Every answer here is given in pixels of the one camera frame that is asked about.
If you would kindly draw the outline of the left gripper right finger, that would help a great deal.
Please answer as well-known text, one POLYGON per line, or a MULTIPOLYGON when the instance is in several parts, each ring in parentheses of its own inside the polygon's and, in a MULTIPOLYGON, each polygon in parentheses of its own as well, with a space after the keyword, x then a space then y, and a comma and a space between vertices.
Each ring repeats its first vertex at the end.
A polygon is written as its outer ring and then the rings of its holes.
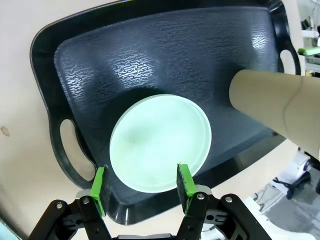
POLYGON ((205 223, 213 224, 227 240, 258 239, 258 221, 237 195, 217 199, 198 190, 187 164, 177 165, 176 184, 184 212, 177 240, 199 240, 205 223))

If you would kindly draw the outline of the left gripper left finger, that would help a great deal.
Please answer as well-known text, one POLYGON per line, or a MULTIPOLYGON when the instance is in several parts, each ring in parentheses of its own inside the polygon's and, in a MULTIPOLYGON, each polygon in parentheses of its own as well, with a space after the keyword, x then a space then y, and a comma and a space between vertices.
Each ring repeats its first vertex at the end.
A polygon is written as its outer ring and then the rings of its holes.
POLYGON ((71 240, 79 229, 85 229, 89 240, 110 240, 111 235, 103 221, 109 200, 109 171, 105 165, 98 168, 91 189, 80 191, 72 203, 53 200, 29 239, 71 240))

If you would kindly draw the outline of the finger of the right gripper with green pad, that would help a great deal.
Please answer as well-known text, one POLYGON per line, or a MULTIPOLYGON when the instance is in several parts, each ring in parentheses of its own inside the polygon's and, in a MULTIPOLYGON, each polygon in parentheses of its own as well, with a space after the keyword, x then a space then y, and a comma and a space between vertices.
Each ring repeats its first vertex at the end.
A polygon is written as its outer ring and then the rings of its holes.
POLYGON ((320 47, 308 47, 308 48, 299 48, 297 53, 301 56, 313 56, 320 54, 320 47))

